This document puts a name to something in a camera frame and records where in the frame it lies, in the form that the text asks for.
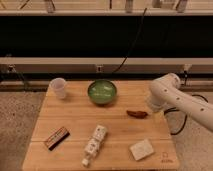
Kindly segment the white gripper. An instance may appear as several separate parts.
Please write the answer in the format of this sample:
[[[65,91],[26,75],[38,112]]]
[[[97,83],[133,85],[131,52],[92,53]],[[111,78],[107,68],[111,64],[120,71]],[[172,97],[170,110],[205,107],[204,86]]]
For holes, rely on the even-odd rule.
[[[149,95],[149,97],[146,100],[148,107],[154,112],[159,112],[163,106],[164,101],[152,94]]]

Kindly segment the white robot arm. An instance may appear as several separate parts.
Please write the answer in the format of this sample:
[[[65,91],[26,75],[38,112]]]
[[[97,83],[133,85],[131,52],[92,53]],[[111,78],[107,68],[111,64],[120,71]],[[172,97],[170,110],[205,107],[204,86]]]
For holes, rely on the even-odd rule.
[[[213,104],[183,93],[179,90],[180,85],[180,78],[174,73],[154,79],[149,84],[147,105],[156,113],[166,103],[171,104],[213,132]]]

